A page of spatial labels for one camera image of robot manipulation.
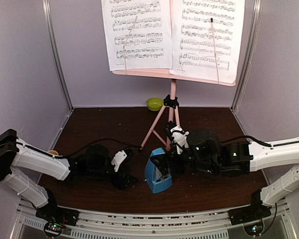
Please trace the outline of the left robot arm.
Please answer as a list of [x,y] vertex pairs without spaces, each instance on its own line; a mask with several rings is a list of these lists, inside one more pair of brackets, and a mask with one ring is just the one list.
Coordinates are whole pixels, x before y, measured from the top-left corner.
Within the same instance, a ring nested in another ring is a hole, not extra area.
[[137,183],[137,177],[124,168],[132,159],[135,146],[124,143],[125,148],[110,157],[102,141],[97,139],[64,156],[34,147],[20,139],[14,129],[8,129],[0,135],[0,182],[28,199],[40,215],[57,221],[63,212],[53,193],[34,183],[21,168],[49,175],[59,181],[72,182],[81,177],[108,179],[119,190]]

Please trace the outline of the blue metronome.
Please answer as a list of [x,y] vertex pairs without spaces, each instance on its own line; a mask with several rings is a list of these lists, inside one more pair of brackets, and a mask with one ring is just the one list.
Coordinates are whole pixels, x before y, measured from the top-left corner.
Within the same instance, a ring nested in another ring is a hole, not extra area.
[[164,156],[165,151],[162,148],[153,150],[147,161],[144,172],[145,180],[153,194],[161,193],[172,186],[172,176],[170,174],[170,170],[168,171],[168,174],[166,176],[163,176],[160,170],[150,160],[152,156],[158,155]]

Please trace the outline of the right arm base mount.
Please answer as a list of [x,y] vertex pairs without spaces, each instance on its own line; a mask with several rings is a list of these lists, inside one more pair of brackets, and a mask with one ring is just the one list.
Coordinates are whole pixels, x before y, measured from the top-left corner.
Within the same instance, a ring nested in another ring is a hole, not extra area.
[[245,224],[248,222],[260,220],[271,215],[271,209],[268,207],[242,207],[228,211],[231,225]]

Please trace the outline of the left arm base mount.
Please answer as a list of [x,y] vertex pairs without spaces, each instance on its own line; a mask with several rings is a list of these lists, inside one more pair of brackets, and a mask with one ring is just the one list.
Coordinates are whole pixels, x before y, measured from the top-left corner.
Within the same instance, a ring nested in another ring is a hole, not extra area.
[[47,222],[57,223],[64,226],[76,226],[79,217],[79,211],[59,208],[54,214],[36,211],[35,215],[38,218],[46,220]]

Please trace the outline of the green bowl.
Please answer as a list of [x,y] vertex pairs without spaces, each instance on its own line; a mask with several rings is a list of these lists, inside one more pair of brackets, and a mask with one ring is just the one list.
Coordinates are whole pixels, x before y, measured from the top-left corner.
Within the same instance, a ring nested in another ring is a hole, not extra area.
[[147,108],[150,111],[157,112],[160,111],[163,106],[163,99],[161,98],[150,98],[147,100]]

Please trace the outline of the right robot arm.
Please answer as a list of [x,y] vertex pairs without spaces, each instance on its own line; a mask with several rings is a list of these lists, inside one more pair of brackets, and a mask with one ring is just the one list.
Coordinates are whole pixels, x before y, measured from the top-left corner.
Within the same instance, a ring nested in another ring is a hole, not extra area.
[[166,131],[176,152],[170,157],[178,166],[212,175],[236,177],[266,168],[291,165],[274,183],[255,192],[246,208],[249,219],[257,219],[265,208],[299,188],[299,137],[263,142],[244,135],[221,141],[210,129],[184,131],[175,126]]

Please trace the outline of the pink music stand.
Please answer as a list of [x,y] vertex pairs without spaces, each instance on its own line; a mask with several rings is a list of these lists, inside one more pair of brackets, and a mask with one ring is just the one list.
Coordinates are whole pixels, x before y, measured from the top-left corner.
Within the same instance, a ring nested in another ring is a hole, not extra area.
[[[172,3],[173,3],[173,0],[169,0],[169,2],[170,2],[170,17],[171,17],[171,24],[172,24]],[[196,80],[194,80],[194,79],[184,79],[180,76],[172,75],[169,72],[170,69],[158,69],[158,68],[155,68],[155,69],[135,69],[135,70],[118,70],[118,71],[112,71],[112,72],[114,72],[116,74],[122,74],[122,75],[146,76],[146,77],[156,77],[156,78],[169,78],[171,80],[170,94],[165,97],[165,99],[163,101],[163,107],[164,108],[169,108],[169,119],[170,120],[179,121],[179,113],[178,113],[179,104],[178,104],[177,97],[176,97],[176,82],[177,82],[177,80],[190,80],[190,81],[196,81]]]

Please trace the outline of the sheet music page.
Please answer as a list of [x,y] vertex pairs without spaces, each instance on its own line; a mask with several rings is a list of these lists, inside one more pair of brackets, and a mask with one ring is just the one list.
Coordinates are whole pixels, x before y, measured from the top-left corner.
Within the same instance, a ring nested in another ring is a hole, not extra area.
[[172,75],[234,86],[244,26],[243,0],[172,3]]
[[103,0],[101,5],[110,71],[172,67],[168,0]]

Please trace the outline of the patterned mug yellow inside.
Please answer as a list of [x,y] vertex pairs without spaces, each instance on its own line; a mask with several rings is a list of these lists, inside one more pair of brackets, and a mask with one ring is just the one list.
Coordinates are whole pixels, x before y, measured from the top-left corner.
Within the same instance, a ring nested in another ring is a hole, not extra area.
[[48,153],[50,153],[52,155],[57,155],[57,156],[59,155],[58,152],[55,150],[50,150],[50,151],[48,151]]

